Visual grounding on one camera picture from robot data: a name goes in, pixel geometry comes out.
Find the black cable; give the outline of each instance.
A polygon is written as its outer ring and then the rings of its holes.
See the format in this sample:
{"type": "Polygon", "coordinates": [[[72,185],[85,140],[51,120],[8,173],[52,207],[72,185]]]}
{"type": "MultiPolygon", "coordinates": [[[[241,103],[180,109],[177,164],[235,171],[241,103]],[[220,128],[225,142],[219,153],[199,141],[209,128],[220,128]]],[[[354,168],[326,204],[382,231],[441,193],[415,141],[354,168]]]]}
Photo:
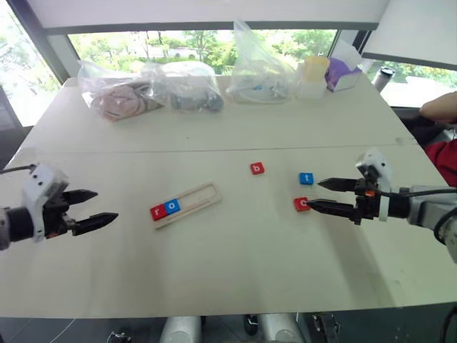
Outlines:
{"type": "Polygon", "coordinates": [[[455,209],[450,210],[448,213],[444,214],[440,220],[438,220],[438,223],[436,223],[435,227],[433,228],[433,234],[435,235],[435,238],[438,242],[446,245],[444,243],[444,239],[440,236],[440,229],[446,223],[446,221],[451,218],[452,216],[457,215],[457,207],[455,209]]]}
{"type": "Polygon", "coordinates": [[[457,315],[457,306],[454,306],[449,313],[444,317],[443,325],[441,326],[439,343],[446,343],[446,336],[448,334],[449,324],[452,317],[457,315]]]}
{"type": "Polygon", "coordinates": [[[19,170],[30,170],[30,171],[33,171],[35,168],[36,168],[35,164],[30,164],[28,166],[17,166],[17,167],[14,167],[14,168],[8,168],[8,169],[0,170],[0,174],[17,172],[19,170]]]}
{"type": "Polygon", "coordinates": [[[423,195],[432,195],[432,194],[445,194],[445,193],[456,193],[457,195],[457,188],[446,188],[446,189],[431,189],[429,191],[420,191],[420,192],[412,192],[412,193],[390,193],[390,192],[383,192],[378,189],[371,189],[376,194],[382,195],[383,197],[403,197],[403,198],[412,198],[412,197],[420,197],[423,195]]]}

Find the person's arm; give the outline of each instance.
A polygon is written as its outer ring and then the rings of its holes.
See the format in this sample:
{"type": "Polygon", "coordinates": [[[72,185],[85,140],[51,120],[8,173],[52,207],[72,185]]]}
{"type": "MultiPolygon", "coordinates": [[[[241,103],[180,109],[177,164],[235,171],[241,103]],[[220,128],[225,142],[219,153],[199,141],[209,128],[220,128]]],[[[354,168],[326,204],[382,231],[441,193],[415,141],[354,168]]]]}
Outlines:
{"type": "Polygon", "coordinates": [[[419,113],[433,121],[457,122],[457,91],[425,103],[419,113]]]}

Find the white wall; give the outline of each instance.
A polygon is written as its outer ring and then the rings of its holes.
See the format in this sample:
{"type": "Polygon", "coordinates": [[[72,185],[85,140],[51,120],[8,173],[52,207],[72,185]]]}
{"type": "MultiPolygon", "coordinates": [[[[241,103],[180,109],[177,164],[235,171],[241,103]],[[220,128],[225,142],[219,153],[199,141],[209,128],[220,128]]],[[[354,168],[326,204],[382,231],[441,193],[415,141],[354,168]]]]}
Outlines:
{"type": "Polygon", "coordinates": [[[457,0],[391,0],[364,52],[457,66],[457,0]]]}
{"type": "Polygon", "coordinates": [[[187,21],[378,23],[388,0],[29,0],[45,28],[187,21]]]}

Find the cylindrical container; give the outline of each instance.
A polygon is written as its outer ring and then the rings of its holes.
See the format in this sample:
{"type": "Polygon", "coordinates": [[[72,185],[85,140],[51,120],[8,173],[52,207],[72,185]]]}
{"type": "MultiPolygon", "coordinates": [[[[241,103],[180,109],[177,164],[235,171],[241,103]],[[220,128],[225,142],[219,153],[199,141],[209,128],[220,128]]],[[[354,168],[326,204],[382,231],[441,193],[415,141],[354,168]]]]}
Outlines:
{"type": "Polygon", "coordinates": [[[395,70],[388,66],[383,66],[376,73],[372,84],[378,89],[379,93],[381,93],[387,83],[393,78],[393,75],[395,75],[395,70]]]}
{"type": "Polygon", "coordinates": [[[320,99],[327,91],[324,78],[317,82],[301,80],[297,86],[297,99],[320,99]]]}
{"type": "Polygon", "coordinates": [[[308,56],[305,58],[303,69],[304,79],[307,82],[318,82],[326,74],[330,60],[324,56],[308,56]]]}

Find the plastic bag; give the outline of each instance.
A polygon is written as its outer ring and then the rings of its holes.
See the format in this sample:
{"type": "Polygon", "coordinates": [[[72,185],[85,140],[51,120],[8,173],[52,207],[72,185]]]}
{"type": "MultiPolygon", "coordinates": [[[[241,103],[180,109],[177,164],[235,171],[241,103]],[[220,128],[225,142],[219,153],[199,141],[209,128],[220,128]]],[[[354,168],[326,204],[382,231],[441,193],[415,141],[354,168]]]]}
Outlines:
{"type": "Polygon", "coordinates": [[[295,71],[277,59],[242,20],[233,23],[238,59],[227,92],[238,102],[277,104],[293,96],[295,71]]]}
{"type": "Polygon", "coordinates": [[[151,97],[172,109],[218,112],[224,101],[209,65],[198,61],[149,64],[144,73],[151,80],[151,97]]]}
{"type": "Polygon", "coordinates": [[[150,97],[150,80],[145,76],[108,70],[89,61],[79,63],[81,95],[95,112],[116,121],[162,106],[150,97]]]}

